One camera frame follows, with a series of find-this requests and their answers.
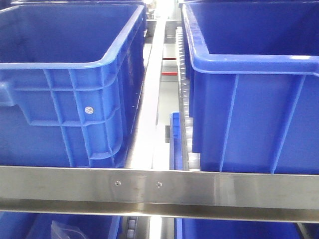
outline metal bar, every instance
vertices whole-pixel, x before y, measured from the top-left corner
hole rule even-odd
[[[151,169],[155,147],[166,18],[157,20],[127,168]]]
[[[296,223],[296,228],[299,231],[300,237],[302,239],[312,239],[310,232],[307,229],[307,226],[303,223]]]
[[[319,222],[318,185],[317,175],[1,166],[0,210]]]
[[[185,55],[183,53],[182,47],[184,46],[181,37],[181,29],[177,28],[176,31],[176,58],[177,58],[177,72],[178,72],[178,102],[179,102],[179,118],[180,118],[180,134],[181,134],[181,155],[183,159],[183,169],[188,171],[188,152],[187,152],[187,139],[185,130],[185,115],[184,115],[184,105],[183,105],[183,92],[182,92],[182,78],[185,78]]]

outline blue tray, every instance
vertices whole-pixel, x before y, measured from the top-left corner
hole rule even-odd
[[[88,239],[116,239],[122,232],[120,216],[1,212],[1,239],[51,239],[52,222],[60,228],[77,227]]]
[[[183,6],[202,170],[319,173],[318,15],[319,2]]]
[[[0,164],[124,164],[144,74],[143,9],[0,11]]]

